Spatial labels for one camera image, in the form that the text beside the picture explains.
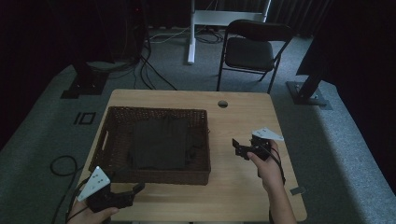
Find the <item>desk leg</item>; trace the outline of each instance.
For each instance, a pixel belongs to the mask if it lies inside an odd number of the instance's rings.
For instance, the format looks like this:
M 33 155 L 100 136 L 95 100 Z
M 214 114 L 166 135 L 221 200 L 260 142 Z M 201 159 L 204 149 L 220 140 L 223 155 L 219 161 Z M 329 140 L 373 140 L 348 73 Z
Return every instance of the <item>desk leg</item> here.
M 190 25 L 191 36 L 190 36 L 189 59 L 188 59 L 189 64 L 194 64 L 194 57 L 195 57 L 194 14 L 195 14 L 195 0 L 191 0 L 191 25 Z

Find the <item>wooden table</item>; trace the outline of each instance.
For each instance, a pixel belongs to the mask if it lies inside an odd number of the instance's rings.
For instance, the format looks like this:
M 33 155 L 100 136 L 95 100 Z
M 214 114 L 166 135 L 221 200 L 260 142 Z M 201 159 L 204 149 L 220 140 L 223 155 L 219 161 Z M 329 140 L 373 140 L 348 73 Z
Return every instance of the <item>wooden table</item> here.
M 218 106 L 220 100 L 228 106 Z M 264 221 L 269 202 L 252 161 L 234 155 L 232 138 L 249 146 L 251 131 L 267 127 L 282 135 L 270 95 L 218 91 L 115 90 L 109 106 L 204 109 L 207 111 L 211 173 L 206 186 L 146 184 L 134 205 L 113 216 L 117 221 Z M 102 118 L 79 182 L 90 176 L 88 168 L 105 120 Z M 277 142 L 285 172 L 285 188 L 297 220 L 306 219 L 301 195 L 283 141 Z M 134 184 L 112 184 L 114 192 L 131 190 Z

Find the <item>gray carpet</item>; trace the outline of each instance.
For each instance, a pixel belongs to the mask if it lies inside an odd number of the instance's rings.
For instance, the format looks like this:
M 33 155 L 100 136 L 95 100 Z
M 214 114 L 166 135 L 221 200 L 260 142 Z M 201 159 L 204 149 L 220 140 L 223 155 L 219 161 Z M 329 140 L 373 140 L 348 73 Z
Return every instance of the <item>gray carpet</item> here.
M 295 105 L 290 97 L 285 83 L 306 79 L 295 74 L 310 43 L 311 39 L 300 37 L 291 41 L 271 92 L 297 180 L 307 188 L 303 198 L 308 218 L 302 223 L 395 223 L 395 195 L 336 88 L 325 82 L 318 88 L 332 110 L 316 105 Z M 152 44 L 148 61 L 178 90 L 214 91 L 221 44 L 197 42 L 194 65 L 186 64 L 187 46 L 186 38 Z M 60 99 L 75 77 L 71 66 L 51 81 L 0 153 L 0 223 L 51 222 L 71 179 L 71 176 L 52 174 L 51 162 L 70 155 L 76 158 L 78 166 L 84 164 L 111 92 L 147 89 L 138 68 L 134 72 L 111 74 L 102 95 L 81 95 L 75 100 Z M 148 69 L 148 73 L 156 89 L 172 90 L 152 69 Z M 238 77 L 226 72 L 220 89 L 266 91 L 269 77 L 263 82 L 257 80 L 256 75 Z M 95 113 L 93 123 L 79 124 L 76 122 L 78 113 Z M 73 171 L 73 163 L 60 160 L 54 168 L 60 173 L 69 173 Z M 71 193 L 71 190 L 67 192 L 56 223 L 64 223 Z

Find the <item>human hand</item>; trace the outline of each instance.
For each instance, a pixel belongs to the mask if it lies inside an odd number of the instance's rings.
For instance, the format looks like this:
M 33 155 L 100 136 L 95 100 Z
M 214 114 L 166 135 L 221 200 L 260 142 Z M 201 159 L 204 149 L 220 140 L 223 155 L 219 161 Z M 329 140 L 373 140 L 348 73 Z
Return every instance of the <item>human hand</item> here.
M 270 139 L 271 153 L 279 160 L 277 143 Z M 260 159 L 256 154 L 248 152 L 247 156 L 254 162 L 262 178 L 262 186 L 267 190 L 283 188 L 283 179 L 279 166 L 272 157 L 266 161 Z
M 76 201 L 67 219 L 67 224 L 100 224 L 118 212 L 118 208 L 110 207 L 94 213 L 85 202 Z

